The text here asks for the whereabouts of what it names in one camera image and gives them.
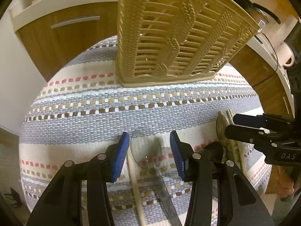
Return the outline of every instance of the striped woven tablecloth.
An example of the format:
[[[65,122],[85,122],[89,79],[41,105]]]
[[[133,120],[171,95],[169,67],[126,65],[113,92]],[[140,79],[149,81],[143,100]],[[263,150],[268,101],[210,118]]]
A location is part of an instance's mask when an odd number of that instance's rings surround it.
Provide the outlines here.
[[[117,37],[105,39],[81,53],[41,90],[33,102],[20,135],[21,181],[32,210],[57,170],[67,160],[89,161],[116,143],[123,131],[148,127],[169,146],[169,134],[177,130],[181,141],[194,150],[217,139],[218,111],[262,114],[258,95],[230,64],[213,80],[123,88],[115,74]],[[259,194],[267,186],[271,166],[264,155],[244,144],[247,177]],[[164,181],[176,211],[184,223],[191,184],[170,176],[175,173],[172,154],[161,162]],[[169,225],[145,170],[135,168],[146,225]],[[107,184],[115,225],[139,225],[128,161],[115,184]],[[82,188],[82,215],[87,222],[86,185]],[[217,223],[213,201],[212,223]]]

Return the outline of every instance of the basket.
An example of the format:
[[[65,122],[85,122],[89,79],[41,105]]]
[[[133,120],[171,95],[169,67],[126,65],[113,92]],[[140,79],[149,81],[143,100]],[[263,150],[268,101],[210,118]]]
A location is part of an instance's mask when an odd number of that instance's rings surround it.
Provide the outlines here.
[[[119,0],[117,73],[124,87],[214,78],[258,24],[233,0]]]

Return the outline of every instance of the metal bolt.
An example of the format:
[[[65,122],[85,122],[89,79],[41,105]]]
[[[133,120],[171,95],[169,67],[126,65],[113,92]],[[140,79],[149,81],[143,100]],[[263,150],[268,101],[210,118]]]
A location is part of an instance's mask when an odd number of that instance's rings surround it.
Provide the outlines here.
[[[65,167],[71,167],[72,166],[72,161],[66,161],[65,162]]]
[[[227,161],[226,161],[226,164],[227,164],[229,167],[233,167],[233,166],[234,166],[234,162],[231,161],[231,160],[227,160]]]
[[[98,156],[97,156],[97,159],[98,160],[104,160],[106,158],[106,154],[99,154]]]
[[[192,157],[193,157],[194,159],[200,159],[202,156],[201,156],[199,153],[193,153],[193,154],[192,154]]]

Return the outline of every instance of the cabinet door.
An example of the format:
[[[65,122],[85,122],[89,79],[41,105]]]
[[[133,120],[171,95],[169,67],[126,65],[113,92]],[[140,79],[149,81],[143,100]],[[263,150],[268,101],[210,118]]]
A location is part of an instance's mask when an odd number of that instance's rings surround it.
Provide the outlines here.
[[[51,26],[78,18],[98,20]],[[45,15],[18,30],[32,61],[46,81],[98,41],[117,34],[117,2],[90,3]]]

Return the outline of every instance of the black cable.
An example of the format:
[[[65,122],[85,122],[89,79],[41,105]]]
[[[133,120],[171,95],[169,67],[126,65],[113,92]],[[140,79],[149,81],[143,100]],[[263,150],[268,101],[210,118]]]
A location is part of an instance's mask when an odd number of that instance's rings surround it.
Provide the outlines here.
[[[276,59],[277,59],[277,67],[276,67],[275,71],[274,71],[270,76],[268,76],[266,79],[264,79],[264,80],[258,82],[257,84],[255,84],[254,86],[252,86],[252,88],[257,87],[260,83],[263,83],[263,82],[266,81],[267,79],[271,78],[271,77],[276,73],[276,71],[277,71],[277,69],[278,69],[278,65],[279,65],[278,57],[277,57],[276,51],[275,51],[275,49],[274,49],[272,43],[270,42],[270,40],[268,39],[268,37],[267,37],[265,34],[263,34],[263,35],[264,35],[265,38],[268,40],[268,42],[270,43],[270,45],[271,45],[271,47],[272,47],[272,49],[273,49],[273,51],[274,51],[274,53],[275,53],[275,56],[276,56]]]

